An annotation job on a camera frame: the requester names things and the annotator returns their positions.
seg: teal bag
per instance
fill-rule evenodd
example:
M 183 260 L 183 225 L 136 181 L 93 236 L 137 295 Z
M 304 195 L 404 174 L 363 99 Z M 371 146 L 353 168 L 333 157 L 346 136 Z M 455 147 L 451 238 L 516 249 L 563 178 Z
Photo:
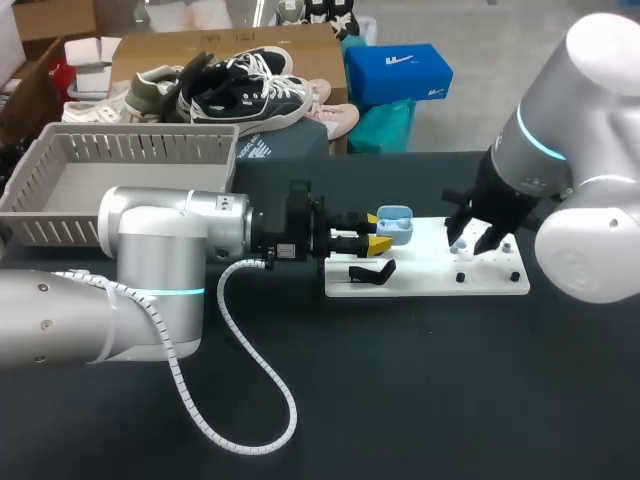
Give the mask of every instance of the teal bag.
M 349 48 L 366 47 L 367 42 L 362 37 L 356 37 L 355 35 L 347 35 L 345 39 L 342 40 L 342 42 L 340 43 L 340 46 L 342 47 L 342 58 L 344 59 L 344 57 L 347 55 L 347 50 Z M 347 76 L 347 93 L 349 96 L 349 103 L 351 103 L 352 105 L 356 105 L 360 109 L 360 107 L 353 101 L 353 94 L 351 90 L 351 78 L 349 75 L 349 65 L 347 65 L 347 62 L 344 63 L 344 72 L 345 72 L 345 75 Z
M 416 102 L 400 100 L 373 107 L 349 134 L 353 153 L 402 153 L 409 147 Z

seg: cable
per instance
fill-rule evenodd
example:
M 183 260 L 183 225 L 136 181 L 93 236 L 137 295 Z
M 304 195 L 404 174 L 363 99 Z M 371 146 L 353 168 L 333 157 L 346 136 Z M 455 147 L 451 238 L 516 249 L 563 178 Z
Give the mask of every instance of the cable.
M 169 360 L 169 367 L 171 368 L 171 373 L 173 374 L 173 381 L 176 384 L 176 388 L 180 393 L 180 397 L 182 398 L 182 402 L 184 403 L 185 408 L 189 412 L 194 423 L 198 426 L 198 428 L 204 433 L 209 440 L 214 442 L 216 445 L 222 447 L 225 450 L 228 450 L 233 453 L 238 453 L 241 455 L 265 455 L 267 453 L 275 452 L 276 450 L 283 447 L 293 436 L 295 432 L 296 425 L 298 423 L 298 412 L 296 409 L 295 401 L 293 400 L 293 396 L 291 392 L 282 381 L 282 379 L 278 376 L 278 374 L 269 366 L 269 364 L 256 352 L 256 350 L 251 346 L 249 341 L 245 338 L 244 335 L 240 332 L 237 325 L 231 318 L 231 314 L 227 309 L 227 305 L 224 301 L 224 287 L 227 283 L 229 277 L 236 271 L 242 268 L 265 268 L 265 263 L 260 260 L 241 260 L 239 262 L 234 263 L 229 268 L 227 268 L 220 280 L 218 281 L 218 290 L 217 290 L 217 298 L 218 298 L 218 306 L 220 307 L 220 312 L 222 316 L 227 322 L 227 325 L 236 336 L 238 341 L 242 344 L 245 350 L 253 357 L 253 359 L 260 365 L 260 367 L 267 372 L 267 375 L 271 377 L 271 379 L 276 383 L 289 407 L 289 425 L 287 429 L 282 434 L 280 438 L 275 440 L 274 442 L 262 446 L 262 447 L 246 447 L 243 445 L 238 445 L 237 443 L 230 442 L 229 440 L 221 437 L 218 433 L 216 433 L 209 424 L 202 418 L 200 412 L 196 408 L 193 400 L 191 399 L 191 395 L 189 394 L 189 390 L 187 389 L 187 385 L 185 384 L 184 378 L 182 377 L 182 372 L 180 370 L 180 366 L 178 365 L 178 358 L 176 356 L 176 352 L 173 348 L 173 343 L 171 342 L 171 338 L 169 337 L 169 333 L 167 332 L 167 327 L 162 321 L 162 317 L 160 313 L 155 309 L 155 307 L 146 300 L 144 297 L 139 295 L 134 289 L 127 287 L 126 285 L 122 285 L 117 282 L 109 282 L 104 277 L 100 277 L 97 275 L 91 275 L 85 272 L 56 272 L 54 275 L 58 275 L 60 277 L 68 278 L 70 280 L 74 280 L 76 282 L 84 283 L 86 285 L 90 285 L 92 287 L 103 288 L 109 292 L 109 288 L 112 288 L 116 294 L 129 298 L 133 300 L 135 303 L 140 305 L 149 318 L 153 321 L 156 329 L 158 330 L 158 334 L 162 339 L 162 343 L 167 350 L 167 358 Z

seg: red object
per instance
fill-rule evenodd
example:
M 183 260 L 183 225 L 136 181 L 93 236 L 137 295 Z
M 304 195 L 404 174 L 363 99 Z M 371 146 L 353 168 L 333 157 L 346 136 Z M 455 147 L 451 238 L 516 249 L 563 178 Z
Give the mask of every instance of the red object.
M 53 86 L 60 92 L 62 103 L 71 102 L 73 99 L 69 97 L 67 90 L 71 86 L 71 82 L 76 78 L 76 69 L 67 65 L 67 61 L 63 58 L 54 60 L 49 65 L 49 78 Z

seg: black tabletop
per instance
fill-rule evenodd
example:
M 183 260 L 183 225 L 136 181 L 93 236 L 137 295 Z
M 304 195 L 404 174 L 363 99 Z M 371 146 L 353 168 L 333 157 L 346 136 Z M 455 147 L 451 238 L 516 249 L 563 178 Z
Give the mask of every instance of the black tabletop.
M 335 210 L 405 204 L 416 216 L 445 216 L 452 207 L 439 200 L 442 187 L 470 186 L 480 156 L 246 163 L 234 189 L 264 208 L 286 195 L 290 179 L 308 178 Z M 232 277 L 234 318 L 299 408 L 294 438 L 267 457 L 210 443 L 164 363 L 2 372 L 0 475 L 639 478 L 640 299 L 590 305 L 566 296 L 542 274 L 533 240 L 518 235 L 532 289 L 524 297 L 322 299 L 311 263 Z M 15 242 L 1 266 L 115 272 L 97 251 Z M 286 405 L 217 311 L 220 272 L 210 267 L 204 337 L 184 374 L 223 436 L 264 444 L 286 426 Z

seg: gray plastic basket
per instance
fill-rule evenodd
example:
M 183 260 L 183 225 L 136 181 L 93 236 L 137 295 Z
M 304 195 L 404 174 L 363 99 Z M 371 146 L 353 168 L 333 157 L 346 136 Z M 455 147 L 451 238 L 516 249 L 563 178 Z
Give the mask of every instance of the gray plastic basket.
M 225 192 L 237 125 L 48 125 L 0 199 L 0 221 L 29 246 L 99 246 L 97 219 L 112 187 Z

